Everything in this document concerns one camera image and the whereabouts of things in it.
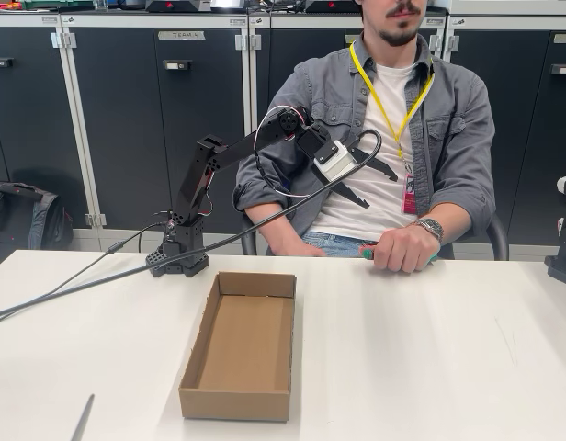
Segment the person's left hand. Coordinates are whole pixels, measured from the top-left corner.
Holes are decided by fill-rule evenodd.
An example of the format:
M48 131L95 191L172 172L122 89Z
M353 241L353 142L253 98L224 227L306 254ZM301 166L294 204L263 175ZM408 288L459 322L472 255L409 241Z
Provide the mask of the person's left hand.
M420 225L385 231L374 247L374 265L392 272L424 269L437 254L440 243L437 238Z

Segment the person's right hand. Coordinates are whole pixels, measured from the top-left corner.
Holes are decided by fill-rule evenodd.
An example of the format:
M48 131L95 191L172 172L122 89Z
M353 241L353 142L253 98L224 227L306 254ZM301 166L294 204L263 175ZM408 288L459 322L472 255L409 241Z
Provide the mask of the person's right hand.
M325 256L324 250L313 246L310 243L305 243L300 237L293 237L285 240L281 249L278 251L278 254L284 256Z

